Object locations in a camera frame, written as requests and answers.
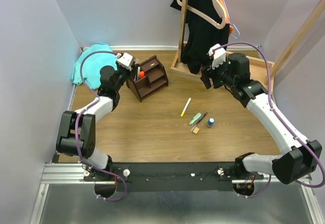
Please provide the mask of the red marker pen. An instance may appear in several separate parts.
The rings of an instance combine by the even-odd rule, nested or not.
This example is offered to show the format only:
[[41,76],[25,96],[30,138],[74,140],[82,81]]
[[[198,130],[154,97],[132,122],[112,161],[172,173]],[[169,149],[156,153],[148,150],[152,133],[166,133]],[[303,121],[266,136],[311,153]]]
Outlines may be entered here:
[[140,66],[137,68],[137,80],[140,79],[140,72],[141,72],[141,68]]

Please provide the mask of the white yellow marker pen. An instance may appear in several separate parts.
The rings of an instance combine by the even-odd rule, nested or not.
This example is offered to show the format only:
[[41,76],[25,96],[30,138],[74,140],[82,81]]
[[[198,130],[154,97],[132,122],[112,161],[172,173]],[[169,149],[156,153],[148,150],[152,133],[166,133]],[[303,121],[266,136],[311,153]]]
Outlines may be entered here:
[[181,117],[184,116],[184,114],[185,114],[185,112],[186,112],[186,110],[187,110],[187,108],[188,108],[190,102],[191,102],[191,98],[189,98],[189,99],[187,100],[187,102],[186,102],[186,104],[185,104],[185,106],[184,106],[184,108],[183,108],[183,110],[182,110],[182,112],[181,112],[181,115],[180,115]]

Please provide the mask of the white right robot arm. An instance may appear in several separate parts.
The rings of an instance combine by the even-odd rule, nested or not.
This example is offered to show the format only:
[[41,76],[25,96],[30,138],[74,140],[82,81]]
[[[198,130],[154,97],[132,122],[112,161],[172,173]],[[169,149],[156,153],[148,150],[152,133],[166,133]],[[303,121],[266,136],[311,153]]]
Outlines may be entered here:
[[322,146],[308,140],[284,117],[268,96],[266,88],[250,78],[249,59],[243,53],[210,51],[211,64],[201,69],[206,88],[229,87],[230,92],[269,132],[279,148],[279,155],[246,153],[220,174],[245,179],[253,172],[274,175],[290,184],[316,170]]

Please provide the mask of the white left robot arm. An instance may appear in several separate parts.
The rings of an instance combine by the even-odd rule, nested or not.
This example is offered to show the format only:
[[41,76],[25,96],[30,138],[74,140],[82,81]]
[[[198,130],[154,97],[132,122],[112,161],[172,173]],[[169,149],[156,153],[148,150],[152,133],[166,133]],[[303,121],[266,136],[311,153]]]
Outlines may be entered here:
[[93,102],[76,111],[64,111],[56,140],[56,151],[78,157],[82,163],[95,168],[102,181],[112,177],[112,159],[96,147],[96,123],[117,107],[119,90],[131,76],[121,66],[115,70],[105,66],[100,70],[100,87]]

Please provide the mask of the orange black highlighter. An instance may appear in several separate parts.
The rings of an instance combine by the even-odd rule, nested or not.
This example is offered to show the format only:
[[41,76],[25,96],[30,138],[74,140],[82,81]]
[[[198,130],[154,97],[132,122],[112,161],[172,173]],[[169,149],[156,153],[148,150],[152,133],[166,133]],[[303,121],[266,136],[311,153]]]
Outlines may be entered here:
[[139,78],[142,79],[145,77],[145,72],[144,71],[140,71],[139,72]]

